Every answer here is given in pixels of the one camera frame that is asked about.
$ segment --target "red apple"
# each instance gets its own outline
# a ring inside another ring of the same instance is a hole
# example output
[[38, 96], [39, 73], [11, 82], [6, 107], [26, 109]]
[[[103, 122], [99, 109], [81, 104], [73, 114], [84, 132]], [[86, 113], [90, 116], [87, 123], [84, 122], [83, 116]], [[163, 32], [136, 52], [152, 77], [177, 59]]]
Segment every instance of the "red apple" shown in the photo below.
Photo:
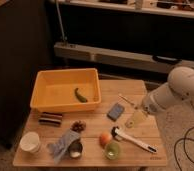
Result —
[[109, 141], [111, 141], [111, 139], [112, 139], [111, 133], [109, 133], [109, 132], [103, 132], [103, 133], [101, 133], [100, 136], [99, 136], [99, 143], [100, 143], [100, 145], [104, 148], [105, 145], [106, 145]]

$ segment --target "wooden table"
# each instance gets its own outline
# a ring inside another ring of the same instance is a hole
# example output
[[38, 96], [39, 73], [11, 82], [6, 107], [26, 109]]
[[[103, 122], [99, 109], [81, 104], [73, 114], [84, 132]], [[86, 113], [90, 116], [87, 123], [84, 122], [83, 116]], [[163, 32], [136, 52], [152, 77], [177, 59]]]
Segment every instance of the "wooden table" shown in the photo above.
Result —
[[[41, 149], [36, 154], [23, 152], [19, 147], [16, 151], [14, 166], [36, 167], [132, 167], [132, 166], [165, 166], [166, 152], [160, 138], [154, 116], [148, 116], [145, 122], [134, 128], [126, 128], [125, 121], [131, 116], [133, 108], [118, 96], [122, 93], [130, 100], [141, 102], [146, 94], [144, 82], [141, 80], [100, 80], [102, 103], [95, 111], [65, 113], [62, 125], [58, 128], [39, 125], [39, 113], [32, 110], [27, 120], [24, 133], [36, 131], [42, 142]], [[125, 107], [121, 117], [113, 122], [106, 117], [108, 110], [116, 103]], [[49, 155], [47, 144], [56, 142], [62, 134], [71, 127], [73, 122], [82, 120], [87, 124], [82, 132], [83, 154], [80, 159], [64, 158], [58, 165], [54, 164]], [[104, 150], [99, 145], [98, 137], [104, 131], [110, 131], [113, 126], [122, 127], [129, 135], [143, 140], [157, 148], [157, 154], [151, 154], [136, 145], [121, 141], [121, 155], [116, 160], [109, 160], [104, 156]]]

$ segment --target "toy cucumber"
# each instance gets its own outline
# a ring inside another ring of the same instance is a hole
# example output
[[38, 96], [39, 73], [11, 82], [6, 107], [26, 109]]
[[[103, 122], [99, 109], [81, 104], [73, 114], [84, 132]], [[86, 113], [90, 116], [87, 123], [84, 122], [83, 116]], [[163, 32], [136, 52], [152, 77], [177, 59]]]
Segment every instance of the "toy cucumber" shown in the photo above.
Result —
[[87, 100], [85, 97], [83, 97], [81, 94], [79, 94], [78, 90], [79, 90], [79, 88], [75, 88], [75, 90], [74, 90], [74, 94], [75, 94], [76, 98], [77, 98], [80, 102], [82, 102], [82, 103], [88, 102], [88, 100]]

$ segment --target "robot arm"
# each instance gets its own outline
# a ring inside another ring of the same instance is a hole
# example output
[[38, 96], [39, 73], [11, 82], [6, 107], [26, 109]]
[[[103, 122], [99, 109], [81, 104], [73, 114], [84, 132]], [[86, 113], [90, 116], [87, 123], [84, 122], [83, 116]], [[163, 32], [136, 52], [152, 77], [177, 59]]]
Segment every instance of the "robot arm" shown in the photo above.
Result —
[[194, 100], [194, 70], [177, 67], [169, 73], [168, 82], [144, 97], [142, 106], [148, 113], [156, 114], [186, 99]]

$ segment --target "paper cup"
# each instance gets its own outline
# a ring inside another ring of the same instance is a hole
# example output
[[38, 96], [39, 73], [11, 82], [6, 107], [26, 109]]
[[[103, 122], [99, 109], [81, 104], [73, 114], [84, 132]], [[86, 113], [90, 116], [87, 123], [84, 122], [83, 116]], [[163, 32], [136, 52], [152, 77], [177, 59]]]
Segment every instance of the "paper cup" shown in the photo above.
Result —
[[36, 153], [40, 149], [40, 144], [40, 138], [36, 132], [28, 132], [20, 140], [20, 148], [30, 153]]

